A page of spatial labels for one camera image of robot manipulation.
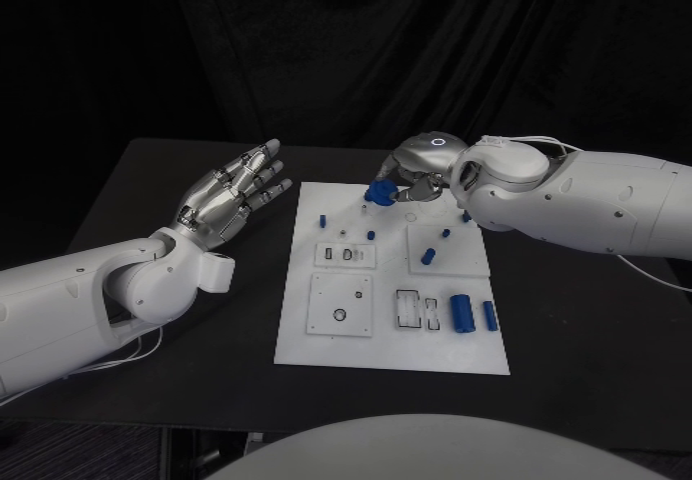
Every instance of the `robotic hand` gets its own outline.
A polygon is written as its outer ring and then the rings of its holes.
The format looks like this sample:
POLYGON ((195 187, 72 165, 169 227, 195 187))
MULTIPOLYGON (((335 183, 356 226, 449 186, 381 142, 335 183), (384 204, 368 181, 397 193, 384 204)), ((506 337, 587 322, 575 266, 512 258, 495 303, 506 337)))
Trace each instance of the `robotic hand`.
POLYGON ((209 172, 188 191, 170 227, 150 238, 0 272, 0 397, 75 371, 183 315, 198 288, 228 291, 235 262, 209 252, 250 214, 291 186, 264 188, 278 140, 209 172), (108 318, 104 295, 130 318, 108 318))
POLYGON ((404 141, 369 193, 382 205, 430 201, 443 185, 476 223, 594 253, 692 260, 692 167, 626 153, 586 152, 551 137, 485 136, 473 145, 441 132, 404 141), (526 145, 560 145, 548 157, 526 145), (387 176, 398 167, 414 186, 387 176))

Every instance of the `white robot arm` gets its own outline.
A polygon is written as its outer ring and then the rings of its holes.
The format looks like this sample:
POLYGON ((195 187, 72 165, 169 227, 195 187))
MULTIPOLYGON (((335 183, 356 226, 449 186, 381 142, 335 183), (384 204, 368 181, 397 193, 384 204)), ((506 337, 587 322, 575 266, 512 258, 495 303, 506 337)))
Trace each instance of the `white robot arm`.
POLYGON ((209 172, 150 238, 95 248, 0 272, 0 397, 55 378, 179 318, 198 288, 228 291, 235 262, 209 252, 250 213, 291 186, 264 185, 283 168, 271 140, 209 172), (130 312, 108 319, 104 291, 130 312))
POLYGON ((485 136, 469 147, 441 132, 401 144, 375 182, 397 167, 415 183, 391 194, 394 201, 434 200, 449 184, 459 207, 489 230, 516 229, 594 253, 692 260, 692 167, 584 152, 549 137, 485 136), (565 154, 549 158, 525 142, 561 145, 565 154))

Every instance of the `dark background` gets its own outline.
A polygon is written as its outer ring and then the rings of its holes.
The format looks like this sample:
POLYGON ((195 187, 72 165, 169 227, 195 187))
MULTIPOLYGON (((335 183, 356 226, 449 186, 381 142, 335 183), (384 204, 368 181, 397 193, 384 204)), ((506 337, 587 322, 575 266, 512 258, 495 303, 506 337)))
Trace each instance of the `dark background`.
MULTIPOLYGON (((65 251, 137 137, 392 148, 438 129, 692 163, 688 1, 52 0, 2 10, 0 268, 65 251)), ((147 192, 123 195, 146 208, 147 192)))

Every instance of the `blue object in gripper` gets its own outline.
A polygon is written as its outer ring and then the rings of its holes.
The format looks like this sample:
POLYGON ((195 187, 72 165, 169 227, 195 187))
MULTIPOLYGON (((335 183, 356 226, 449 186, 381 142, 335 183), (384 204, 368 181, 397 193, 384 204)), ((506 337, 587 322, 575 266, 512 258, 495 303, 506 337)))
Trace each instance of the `blue object in gripper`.
POLYGON ((487 329, 492 332, 496 332, 498 331, 498 319, 495 318, 495 308, 493 308, 493 302, 490 302, 490 300, 483 302, 483 311, 486 312, 487 329))
POLYGON ((425 250, 425 255, 423 256, 421 258, 421 263, 424 265, 430 265, 430 262, 433 261, 433 258, 436 257, 436 249, 434 248, 428 248, 425 250))
POLYGON ((388 178, 385 178, 382 181, 374 181, 371 183, 371 187, 365 192, 364 198, 368 202, 375 202, 378 205, 389 207, 389 205, 394 205, 395 203, 394 200, 389 198, 389 195, 398 191, 400 189, 397 188, 395 183, 388 178))
POLYGON ((450 302, 454 331, 457 333, 475 332, 476 324, 473 322, 472 299, 469 295, 454 295, 450 297, 450 302))

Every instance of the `table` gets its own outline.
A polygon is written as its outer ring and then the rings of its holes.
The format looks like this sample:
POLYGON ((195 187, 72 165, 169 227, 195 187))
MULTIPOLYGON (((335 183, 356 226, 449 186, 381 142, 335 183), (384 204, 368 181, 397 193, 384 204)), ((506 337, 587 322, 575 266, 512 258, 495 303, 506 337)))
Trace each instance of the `table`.
MULTIPOLYGON (((133 141, 71 251, 146 237, 169 225, 192 182, 251 147, 133 141)), ((281 176, 296 187, 302 181, 368 183, 385 155, 283 147, 281 176)), ((201 292, 165 329, 160 350, 54 382, 3 407, 2 417, 299 432, 366 416, 463 414, 603 448, 692 450, 685 295, 614 257, 518 232, 483 232, 509 377, 274 365, 296 187, 218 249, 238 263, 231 292, 201 292)), ((637 263, 675 281, 663 260, 637 263)))

